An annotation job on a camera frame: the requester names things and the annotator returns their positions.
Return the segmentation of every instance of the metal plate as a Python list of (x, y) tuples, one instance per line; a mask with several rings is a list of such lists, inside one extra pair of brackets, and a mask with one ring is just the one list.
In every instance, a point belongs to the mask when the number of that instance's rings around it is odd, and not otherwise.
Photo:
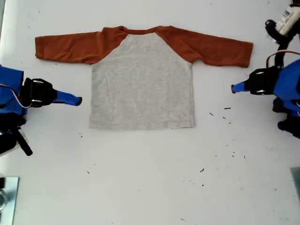
[(0, 0), (0, 36), (1, 36), (1, 28), (2, 28), (3, 14), (4, 14), (4, 5), (5, 5), (5, 0)]
[(0, 178), (1, 184), (4, 184), (3, 190), (7, 194), (7, 206), (0, 213), (0, 225), (12, 225), (14, 221), (15, 202), (18, 191), (18, 177)]
[(300, 201), (300, 167), (291, 168), (292, 178)]

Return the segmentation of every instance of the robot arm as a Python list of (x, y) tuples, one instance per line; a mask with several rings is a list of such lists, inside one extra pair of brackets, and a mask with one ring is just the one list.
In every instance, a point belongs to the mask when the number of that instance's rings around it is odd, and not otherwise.
[(24, 115), (30, 107), (52, 103), (79, 106), (81, 97), (55, 90), (42, 79), (26, 78), (23, 71), (0, 67), (0, 154), (15, 147), (18, 142), (27, 156), (32, 150), (19, 130), (26, 123)]
[(300, 52), (286, 50), (290, 41), (300, 33), (300, 5), (291, 4), (279, 22), (266, 22), (267, 33), (279, 44), (275, 54), (275, 65), (252, 72), (249, 79), (232, 85), (232, 93), (249, 91), (253, 95), (275, 95), (273, 111), (287, 113), (287, 119), (278, 123), (278, 128), (300, 138), (300, 60), (284, 67), (285, 53)]

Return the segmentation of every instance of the raglan shirt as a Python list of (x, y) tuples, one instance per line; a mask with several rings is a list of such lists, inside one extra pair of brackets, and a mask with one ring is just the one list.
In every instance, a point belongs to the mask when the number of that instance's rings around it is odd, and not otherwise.
[(195, 126), (191, 66), (248, 67), (253, 44), (173, 26), (36, 37), (36, 57), (92, 64), (91, 128)]

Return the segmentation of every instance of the long sleeve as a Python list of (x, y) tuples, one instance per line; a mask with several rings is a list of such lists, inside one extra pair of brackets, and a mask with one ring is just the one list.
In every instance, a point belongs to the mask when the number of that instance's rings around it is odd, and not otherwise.
[(102, 32), (36, 37), (36, 57), (93, 64), (118, 47), (126, 36), (119, 28), (104, 28)]
[(253, 43), (162, 27), (156, 33), (182, 58), (213, 66), (248, 67)]

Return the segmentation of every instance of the white surface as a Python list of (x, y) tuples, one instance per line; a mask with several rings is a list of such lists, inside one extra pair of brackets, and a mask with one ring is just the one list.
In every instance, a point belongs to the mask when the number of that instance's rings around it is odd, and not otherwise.
[[(300, 224), (289, 171), (300, 166), (300, 140), (277, 129), (284, 116), (271, 111), (273, 97), (230, 91), (276, 51), (264, 22), (279, 19), (288, 3), (8, 0), (0, 63), (83, 97), (77, 108), (31, 109), (23, 130), (33, 156), (16, 150), (0, 158), (0, 173), (21, 178), (14, 224)], [(196, 128), (88, 129), (91, 67), (37, 60), (34, 37), (118, 25), (173, 25), (251, 41), (251, 64), (247, 69), (194, 66)], [(297, 38), (290, 48), (299, 50)]]

